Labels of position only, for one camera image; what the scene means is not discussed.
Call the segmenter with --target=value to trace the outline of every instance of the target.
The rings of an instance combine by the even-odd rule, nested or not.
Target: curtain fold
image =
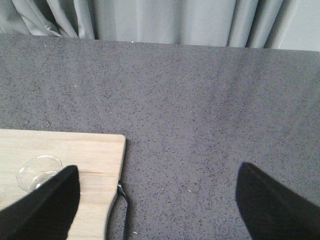
[[[0,33],[320,51],[318,0],[0,0]]]

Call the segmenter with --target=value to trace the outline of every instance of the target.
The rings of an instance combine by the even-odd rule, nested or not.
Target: wooden board
[[[79,170],[80,203],[68,240],[102,240],[125,145],[126,138],[116,134],[0,129],[0,210],[28,194],[16,180],[24,163],[53,155]]]

